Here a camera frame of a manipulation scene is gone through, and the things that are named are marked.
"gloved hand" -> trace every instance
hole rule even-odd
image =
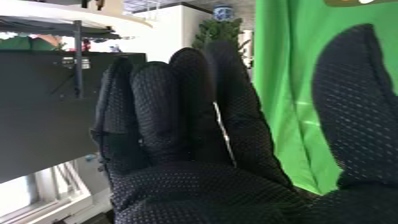
[[[170,65],[138,69],[122,58],[104,77],[93,137],[120,224],[299,221],[305,202],[274,156],[239,50],[219,42],[207,55],[209,61],[184,49]]]
[[[344,168],[340,190],[315,202],[306,223],[398,223],[398,97],[374,26],[335,38],[319,59],[314,98]]]
[[[310,207],[274,157],[239,51],[214,43],[207,58],[211,71],[186,49],[170,65],[148,63],[132,73],[120,59],[106,74],[93,137],[116,222],[398,223],[398,100],[374,27],[346,31],[321,56],[315,106],[344,174],[340,190]]]

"shelf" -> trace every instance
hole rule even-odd
[[[83,21],[84,29],[91,29],[91,31],[97,30],[99,34],[102,33],[100,31],[104,31],[120,36],[136,36],[154,28],[152,24],[147,23],[141,18],[95,11],[75,6],[20,0],[0,0],[0,4],[0,20],[6,21],[6,26],[0,26],[10,26],[10,29],[10,23],[19,24],[20,28],[31,28],[31,31],[35,31],[45,24],[54,32],[68,31],[68,27],[74,28],[74,22],[79,20]]]

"green fabric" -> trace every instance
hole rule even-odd
[[[398,3],[330,7],[322,0],[258,0],[255,84],[276,139],[276,153],[299,187],[319,194],[337,188],[333,159],[312,99],[322,49],[354,25],[376,24],[385,62],[398,81]]]
[[[42,38],[15,37],[8,40],[0,40],[0,50],[52,51],[54,45]]]

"finger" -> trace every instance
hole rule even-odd
[[[212,43],[207,47],[207,57],[218,79],[218,103],[239,167],[292,187],[274,156],[271,128],[234,44],[225,41]]]
[[[93,139],[113,177],[150,166],[139,146],[139,125],[131,88],[132,63],[118,58],[104,75]]]
[[[132,79],[136,111],[154,165],[189,161],[180,117],[180,85],[166,63],[152,62]]]
[[[398,184],[398,101],[372,25],[335,38],[317,65],[314,98],[340,185]]]
[[[189,148],[195,151],[195,159],[232,165],[227,139],[218,122],[209,62],[202,52],[191,48],[179,51],[171,59],[171,66],[182,86],[182,115],[187,122]]]

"ceiling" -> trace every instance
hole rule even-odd
[[[235,8],[235,15],[239,18],[244,19],[244,29],[255,29],[255,5],[257,0],[152,0],[161,1],[163,5],[168,5],[171,3],[187,2],[198,7],[214,10],[214,7],[218,4],[228,4]],[[132,4],[132,11],[139,11],[138,7],[147,8],[147,2],[148,0],[125,0],[127,3]]]

